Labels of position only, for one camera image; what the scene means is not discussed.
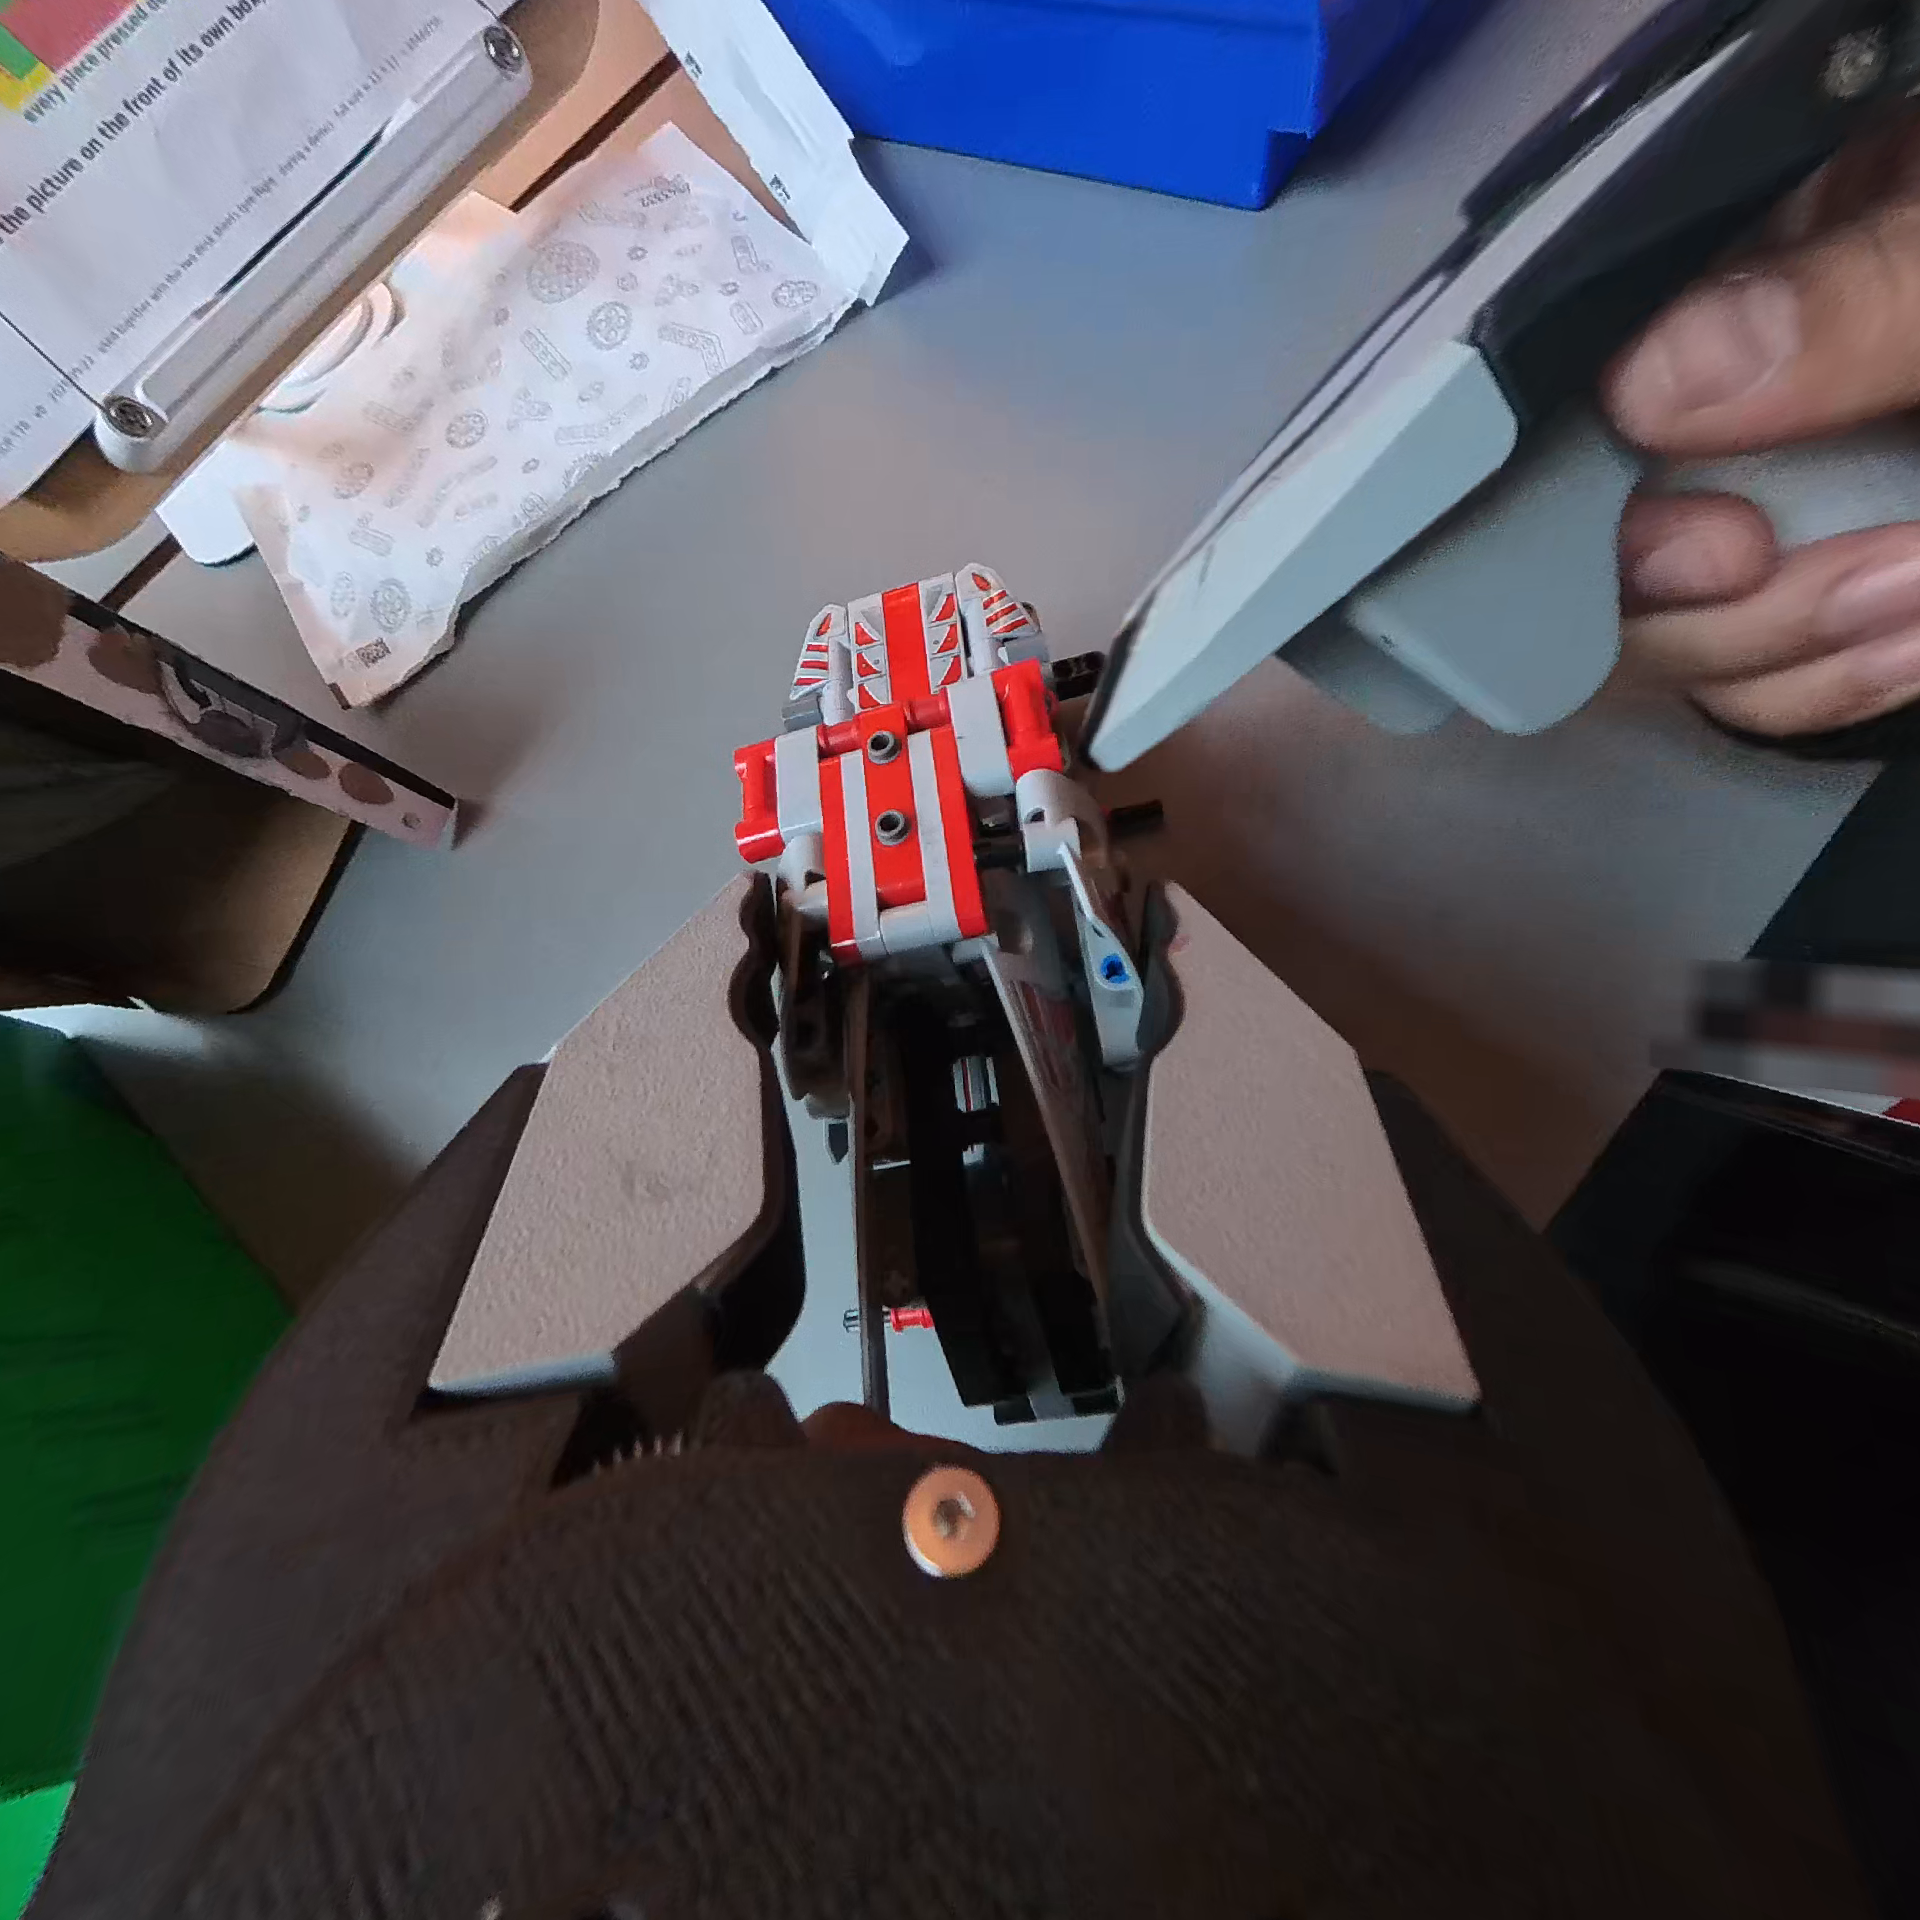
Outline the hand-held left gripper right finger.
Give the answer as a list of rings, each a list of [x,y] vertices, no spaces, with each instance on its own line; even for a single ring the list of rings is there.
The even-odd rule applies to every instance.
[[[1466,1415],[1481,1383],[1354,1045],[1185,885],[1144,1064],[1138,1225],[1185,1308],[1176,1369],[1254,1458],[1353,1397]]]

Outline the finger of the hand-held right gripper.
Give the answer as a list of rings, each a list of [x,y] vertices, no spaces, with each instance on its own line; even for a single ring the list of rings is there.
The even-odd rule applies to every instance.
[[[1478,348],[1393,348],[1166,564],[1126,615],[1083,747],[1116,772],[1427,533],[1520,440]]]

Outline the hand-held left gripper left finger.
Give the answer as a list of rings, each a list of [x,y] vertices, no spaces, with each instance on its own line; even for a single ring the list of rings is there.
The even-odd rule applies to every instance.
[[[433,1390],[610,1380],[770,1244],[791,1199],[773,960],[773,885],[735,876],[550,1049]]]

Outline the red and white lego model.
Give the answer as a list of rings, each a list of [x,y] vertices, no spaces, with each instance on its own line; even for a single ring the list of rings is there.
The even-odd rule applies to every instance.
[[[780,731],[732,755],[780,924],[788,1088],[850,1170],[862,1386],[930,1327],[998,1425],[1124,1397],[1114,1177],[1146,972],[1067,723],[1100,654],[972,560],[824,603]]]

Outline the blue plastic bin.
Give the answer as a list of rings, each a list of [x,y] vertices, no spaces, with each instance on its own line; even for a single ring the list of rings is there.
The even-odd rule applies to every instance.
[[[1481,4],[773,2],[853,132],[1261,210]]]

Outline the person's right hand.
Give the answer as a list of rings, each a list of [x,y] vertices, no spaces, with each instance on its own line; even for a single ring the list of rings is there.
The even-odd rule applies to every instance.
[[[1917,108],[1670,299],[1599,399],[1621,440],[1683,468],[1915,417]],[[1917,520],[1787,542],[1747,495],[1639,490],[1617,570],[1623,664],[1718,730],[1813,760],[1917,755]]]

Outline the dark brown rounded board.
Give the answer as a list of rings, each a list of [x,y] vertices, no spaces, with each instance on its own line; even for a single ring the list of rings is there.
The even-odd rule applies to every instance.
[[[2,1007],[219,1015],[292,968],[362,828],[5,681]]]

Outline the green plastic bin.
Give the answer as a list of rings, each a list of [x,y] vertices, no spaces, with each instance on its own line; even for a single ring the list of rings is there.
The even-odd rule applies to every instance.
[[[287,1326],[84,1047],[2,1019],[2,1787],[68,1781],[181,1500]]]

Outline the plain white paper bag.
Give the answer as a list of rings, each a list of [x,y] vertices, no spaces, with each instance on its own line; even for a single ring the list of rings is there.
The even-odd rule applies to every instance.
[[[245,430],[301,417],[345,372],[362,365],[427,286],[434,241],[504,232],[513,214],[603,148],[678,128],[804,238],[855,301],[880,298],[907,232],[861,168],[846,120],[764,4],[508,4],[502,20],[529,51],[536,28],[562,20],[579,72],[162,493],[157,524],[190,560],[227,564],[255,546],[233,502]]]

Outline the printed cardboard box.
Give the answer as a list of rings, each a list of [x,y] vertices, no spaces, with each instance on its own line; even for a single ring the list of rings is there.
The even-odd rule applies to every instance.
[[[390,840],[441,851],[445,788],[31,564],[2,560],[5,680]]]

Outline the printed white paper bag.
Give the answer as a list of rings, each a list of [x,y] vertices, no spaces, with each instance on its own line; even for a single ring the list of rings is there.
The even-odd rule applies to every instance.
[[[234,505],[320,680],[372,708],[463,608],[804,352],[853,288],[678,125],[404,259],[401,322],[238,433]]]

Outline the light wooden board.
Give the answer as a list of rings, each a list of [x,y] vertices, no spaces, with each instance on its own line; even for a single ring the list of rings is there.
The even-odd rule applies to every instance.
[[[323,189],[160,336],[79,438],[5,502],[5,558],[68,564],[133,535],[375,279],[476,191],[523,211],[588,158],[675,123],[776,219],[778,194],[647,4],[507,4]]]

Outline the silver sheet holder bar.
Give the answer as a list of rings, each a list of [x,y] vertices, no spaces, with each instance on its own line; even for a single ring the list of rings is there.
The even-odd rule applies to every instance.
[[[154,473],[224,433],[460,191],[533,82],[521,37],[486,12],[318,197],[98,399],[105,459]]]

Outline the printed instruction sheet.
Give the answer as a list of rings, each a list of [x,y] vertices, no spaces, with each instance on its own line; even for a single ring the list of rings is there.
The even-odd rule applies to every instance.
[[[5,503],[494,23],[472,2],[6,2]]]

